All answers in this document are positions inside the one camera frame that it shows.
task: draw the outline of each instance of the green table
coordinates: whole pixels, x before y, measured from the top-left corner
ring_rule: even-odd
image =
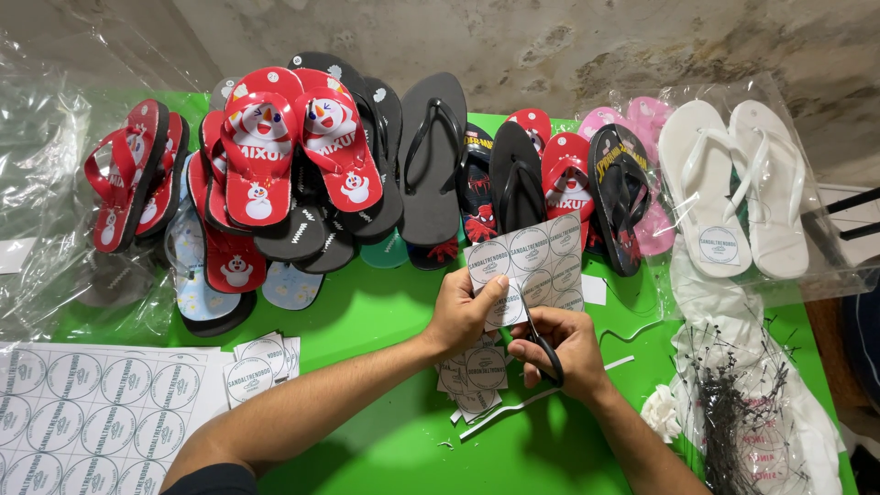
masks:
[[[187,112],[202,104],[199,95],[185,101]],[[172,110],[174,101],[167,100]],[[200,121],[186,115],[195,132]],[[494,134],[503,122],[499,115],[468,115],[470,122]],[[554,122],[559,129],[571,121]],[[460,266],[454,265],[450,270]],[[584,255],[583,273],[608,280],[607,306],[586,305],[597,331],[613,329],[631,335],[657,320],[655,289],[647,271],[636,277],[619,278],[601,257]],[[348,267],[326,276],[315,302],[299,312],[270,305],[260,296],[247,321],[232,332],[200,339],[190,335],[173,309],[172,287],[157,287],[167,294],[167,306],[154,314],[154,321],[135,321],[130,314],[101,316],[71,304],[62,315],[56,342],[102,344],[152,344],[163,346],[219,345],[231,351],[236,344],[278,329],[285,336],[302,337],[301,372],[327,366],[357,354],[397,343],[418,333],[428,323],[444,272],[425,272],[406,264],[396,270],[377,270],[356,258]],[[167,311],[173,311],[166,335],[149,333],[162,329]],[[831,395],[816,342],[803,305],[767,311],[775,321],[770,333],[800,348],[796,359],[804,382],[836,420]],[[101,331],[120,324],[136,331]],[[642,332],[630,343],[606,337],[602,354],[606,363],[635,356],[635,362],[612,369],[609,374],[626,399],[640,409],[644,397],[659,383],[668,384],[674,369],[670,339],[679,321],[664,321]],[[504,342],[510,340],[502,332]],[[526,390],[517,377],[518,364],[510,365],[510,389],[502,392],[503,405],[522,402],[540,390]],[[504,413],[464,443],[458,435],[468,428],[449,416],[456,405],[436,391],[433,369],[418,373],[375,401],[327,439],[260,480],[262,493],[629,493],[627,482],[590,413],[562,394],[541,399],[524,410]],[[455,448],[438,446],[449,441]],[[676,444],[682,452],[682,442]],[[853,472],[845,454],[840,455],[840,477],[845,493],[856,493]]]

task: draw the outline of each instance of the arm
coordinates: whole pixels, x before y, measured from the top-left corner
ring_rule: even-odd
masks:
[[[613,386],[602,365],[592,319],[586,313],[535,307],[532,319],[562,362],[562,391],[584,403],[596,417],[633,493],[709,494]],[[516,340],[508,345],[508,352],[525,362],[525,386],[532,388],[540,381],[538,368],[551,375],[554,372],[541,348],[524,340],[526,332],[524,325],[511,330]]]
[[[507,283],[496,279],[472,299],[466,269],[446,275],[421,334],[286,381],[211,419],[180,450],[162,491],[212,464],[240,464],[259,476],[303,453],[402,381],[473,345]]]

